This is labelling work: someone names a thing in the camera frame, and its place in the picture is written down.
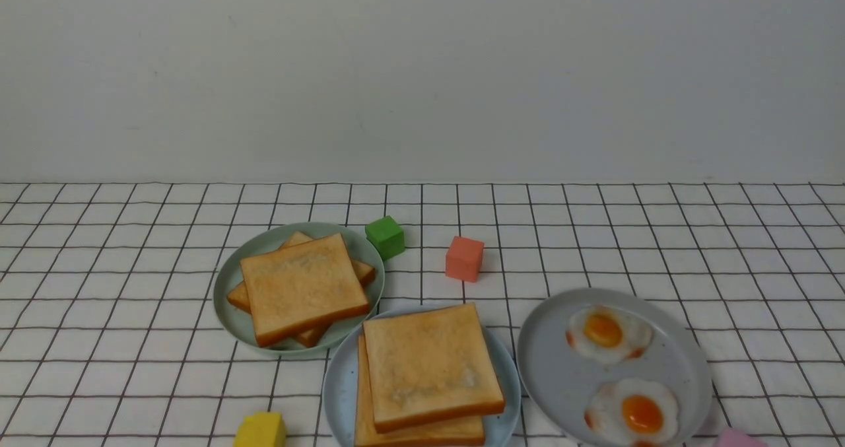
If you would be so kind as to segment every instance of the toy block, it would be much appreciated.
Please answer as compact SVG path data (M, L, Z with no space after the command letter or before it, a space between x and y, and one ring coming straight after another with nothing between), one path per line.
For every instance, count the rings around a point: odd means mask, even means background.
M234 447L284 447L285 420L279 412L256 412L244 419L235 434Z
M713 447L766 447L763 441L751 438L736 429L726 428Z
M405 231L390 216L372 221L364 228L364 232L382 260L398 256L405 251Z
M483 242L455 236L446 252L446 276L465 282L477 281L483 255Z

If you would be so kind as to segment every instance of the orange cube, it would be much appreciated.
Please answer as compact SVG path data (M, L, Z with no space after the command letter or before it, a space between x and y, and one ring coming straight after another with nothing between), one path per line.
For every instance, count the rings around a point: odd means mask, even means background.
M446 276L459 281L475 282L481 270L484 243L455 236L446 252Z

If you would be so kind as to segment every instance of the yellow cube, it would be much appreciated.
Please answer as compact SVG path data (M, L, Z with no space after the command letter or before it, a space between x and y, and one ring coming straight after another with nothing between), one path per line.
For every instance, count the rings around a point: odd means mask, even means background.
M285 420L279 412L257 412L241 423L234 447L284 447L286 437Z

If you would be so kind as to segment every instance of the egg yolk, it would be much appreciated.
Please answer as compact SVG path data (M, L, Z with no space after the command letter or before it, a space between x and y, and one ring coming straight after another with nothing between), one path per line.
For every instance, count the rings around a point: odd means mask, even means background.
M622 417L638 434L654 434L663 428L663 412L660 407L643 395L632 395L622 401Z
M616 347L622 341L622 329L608 315L592 314L584 323L584 335L600 347Z

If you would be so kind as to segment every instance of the toast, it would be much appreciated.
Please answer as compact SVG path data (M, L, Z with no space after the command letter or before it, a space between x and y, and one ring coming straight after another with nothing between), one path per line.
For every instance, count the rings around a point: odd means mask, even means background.
M341 233L241 259L241 272L259 347L370 310Z
M286 242L281 245L277 251L281 251L284 248L289 248L290 246L295 246L304 242L309 242L309 240L314 239L307 236L307 234L296 231L287 238ZM357 275L358 281L361 282L361 287L367 287L370 282L375 280L375 267L353 259L353 269L355 269L355 275ZM244 282L236 285L232 291L226 294L226 299L229 300L229 303L231 303L235 308L241 309L242 311L247 312L247 314L252 313L252 309L250 308L250 294L248 294L247 285L245 285ZM328 326L314 327L313 329L293 335L293 339L295 339L296 342L303 347L315 347L317 342L320 341L320 338L323 338L323 335L325 335L329 327L331 327L330 324L328 324Z
M474 303L363 324L378 434L504 410Z
M423 445L483 445L484 425L478 416L460 417L378 434L372 423L367 341L358 336L358 400L355 413L355 447L416 447Z

